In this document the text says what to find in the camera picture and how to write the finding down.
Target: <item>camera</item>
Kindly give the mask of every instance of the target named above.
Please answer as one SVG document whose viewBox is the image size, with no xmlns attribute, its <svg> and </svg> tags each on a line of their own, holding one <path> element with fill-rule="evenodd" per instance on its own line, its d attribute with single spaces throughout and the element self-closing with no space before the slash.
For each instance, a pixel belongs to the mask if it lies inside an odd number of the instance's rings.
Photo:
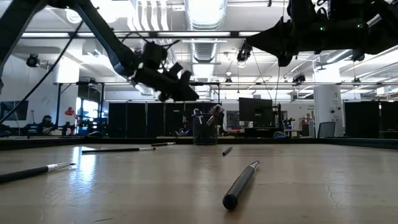
<svg viewBox="0 0 398 224">
<path fill-rule="evenodd" d="M 30 54 L 29 58 L 26 60 L 26 65 L 30 68 L 37 68 L 40 66 L 39 55 Z"/>
</svg>

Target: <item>ceiling pipe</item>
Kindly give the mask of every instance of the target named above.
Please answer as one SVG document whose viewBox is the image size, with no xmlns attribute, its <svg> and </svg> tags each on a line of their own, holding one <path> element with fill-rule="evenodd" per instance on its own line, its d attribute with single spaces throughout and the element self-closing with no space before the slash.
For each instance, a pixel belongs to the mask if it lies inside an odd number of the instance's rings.
<svg viewBox="0 0 398 224">
<path fill-rule="evenodd" d="M 224 25 L 227 0 L 184 0 L 185 16 L 189 30 L 221 30 Z M 195 78 L 211 78 L 219 44 L 190 44 L 193 63 L 192 71 Z"/>
</svg>

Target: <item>pen holder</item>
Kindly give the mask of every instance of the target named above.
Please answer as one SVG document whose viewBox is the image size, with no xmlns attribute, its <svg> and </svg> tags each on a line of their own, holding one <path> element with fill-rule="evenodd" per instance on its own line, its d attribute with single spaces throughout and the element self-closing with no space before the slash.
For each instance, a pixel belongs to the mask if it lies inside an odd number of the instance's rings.
<svg viewBox="0 0 398 224">
<path fill-rule="evenodd" d="M 193 144 L 214 146 L 218 144 L 218 115 L 195 114 L 193 117 Z"/>
</svg>

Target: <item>office chair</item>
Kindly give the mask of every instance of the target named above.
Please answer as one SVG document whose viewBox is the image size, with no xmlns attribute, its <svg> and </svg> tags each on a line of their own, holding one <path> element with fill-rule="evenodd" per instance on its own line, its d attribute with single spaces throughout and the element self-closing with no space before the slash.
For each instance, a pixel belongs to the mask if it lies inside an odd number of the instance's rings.
<svg viewBox="0 0 398 224">
<path fill-rule="evenodd" d="M 317 138 L 332 138 L 335 137 L 336 123 L 333 121 L 322 122 L 319 124 Z"/>
</svg>

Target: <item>white column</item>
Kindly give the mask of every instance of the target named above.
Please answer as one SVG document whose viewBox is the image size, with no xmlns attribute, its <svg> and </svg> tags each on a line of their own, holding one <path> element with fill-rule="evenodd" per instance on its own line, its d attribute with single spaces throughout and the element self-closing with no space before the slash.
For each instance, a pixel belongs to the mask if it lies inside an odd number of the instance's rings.
<svg viewBox="0 0 398 224">
<path fill-rule="evenodd" d="M 324 66 L 324 70 L 314 69 L 314 82 L 340 82 L 340 69 L 336 65 Z M 314 87 L 315 129 L 318 133 L 319 124 L 334 121 L 335 136 L 343 136 L 343 111 L 339 85 Z"/>
<path fill-rule="evenodd" d="M 80 66 L 75 61 L 68 57 L 61 59 L 57 67 L 54 69 L 55 82 L 57 83 L 75 83 L 79 81 Z M 62 91 L 68 87 L 67 84 L 62 85 Z M 61 95 L 60 102 L 60 114 L 58 125 L 62 126 L 67 121 L 70 124 L 75 124 L 75 118 L 73 116 L 65 115 L 65 111 L 71 106 L 77 113 L 76 108 L 78 86 L 71 85 Z"/>
</svg>

